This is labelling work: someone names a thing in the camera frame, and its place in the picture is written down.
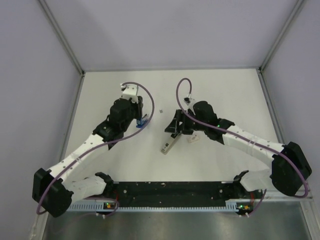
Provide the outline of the blue stapler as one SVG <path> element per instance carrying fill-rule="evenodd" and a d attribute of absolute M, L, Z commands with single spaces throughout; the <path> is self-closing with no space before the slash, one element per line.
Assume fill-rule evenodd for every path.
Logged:
<path fill-rule="evenodd" d="M 149 115 L 145 114 L 142 118 L 136 120 L 136 127 L 141 129 L 149 120 Z"/>

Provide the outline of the grey stapler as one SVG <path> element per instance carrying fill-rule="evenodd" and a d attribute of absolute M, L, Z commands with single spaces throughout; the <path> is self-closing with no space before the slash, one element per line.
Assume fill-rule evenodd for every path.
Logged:
<path fill-rule="evenodd" d="M 181 134 L 174 134 L 174 133 L 171 134 L 163 144 L 160 152 L 166 155 L 171 150 L 171 148 L 176 144 L 176 142 L 180 139 L 180 137 L 181 137 Z"/>

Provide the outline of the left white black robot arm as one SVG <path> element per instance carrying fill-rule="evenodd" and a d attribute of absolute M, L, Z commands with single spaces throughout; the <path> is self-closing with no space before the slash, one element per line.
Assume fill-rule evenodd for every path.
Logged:
<path fill-rule="evenodd" d="M 95 172 L 79 180 L 76 178 L 104 151 L 141 132 L 138 130 L 125 135 L 133 120 L 140 122 L 143 118 L 143 106 L 142 96 L 115 100 L 107 118 L 97 125 L 80 147 L 49 169 L 39 168 L 34 173 L 31 196 L 38 204 L 38 215 L 48 213 L 57 218 L 78 201 L 91 196 L 106 199 L 113 194 L 114 181 L 103 172 Z"/>

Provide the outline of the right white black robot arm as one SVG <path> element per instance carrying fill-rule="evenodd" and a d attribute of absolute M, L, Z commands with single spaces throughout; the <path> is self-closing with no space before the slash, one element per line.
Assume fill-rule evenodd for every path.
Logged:
<path fill-rule="evenodd" d="M 275 188 L 280 193 L 297 197 L 298 190 L 307 185 L 311 167 L 295 142 L 272 142 L 257 137 L 234 122 L 217 117 L 207 101 L 199 101 L 187 111 L 176 110 L 172 121 L 164 130 L 173 135 L 192 135 L 203 132 L 210 140 L 238 149 L 264 163 L 267 168 L 258 171 L 244 170 L 234 177 L 238 181 L 233 192 L 245 198 L 256 190 Z"/>

